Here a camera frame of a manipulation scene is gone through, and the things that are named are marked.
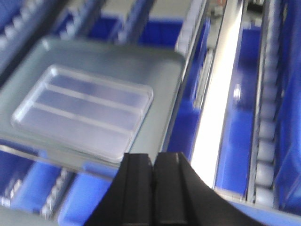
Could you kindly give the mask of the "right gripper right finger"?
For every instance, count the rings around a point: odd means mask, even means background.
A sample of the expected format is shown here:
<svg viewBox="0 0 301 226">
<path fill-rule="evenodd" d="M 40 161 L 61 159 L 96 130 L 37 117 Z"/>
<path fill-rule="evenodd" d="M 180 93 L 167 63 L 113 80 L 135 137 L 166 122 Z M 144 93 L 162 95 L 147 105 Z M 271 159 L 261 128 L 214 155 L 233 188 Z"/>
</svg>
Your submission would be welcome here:
<svg viewBox="0 0 301 226">
<path fill-rule="evenodd" d="M 157 226 L 257 226 L 208 187 L 182 153 L 159 153 L 154 165 Z"/>
</svg>

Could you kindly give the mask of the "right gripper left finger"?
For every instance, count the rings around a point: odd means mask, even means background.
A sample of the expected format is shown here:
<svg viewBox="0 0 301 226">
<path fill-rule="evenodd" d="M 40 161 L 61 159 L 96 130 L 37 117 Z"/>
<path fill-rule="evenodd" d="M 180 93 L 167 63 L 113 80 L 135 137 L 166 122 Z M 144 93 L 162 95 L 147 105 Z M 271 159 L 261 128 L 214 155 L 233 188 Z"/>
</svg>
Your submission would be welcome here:
<svg viewBox="0 0 301 226">
<path fill-rule="evenodd" d="M 108 191 L 84 225 L 150 226 L 151 224 L 151 161 L 145 153 L 126 153 Z"/>
</svg>

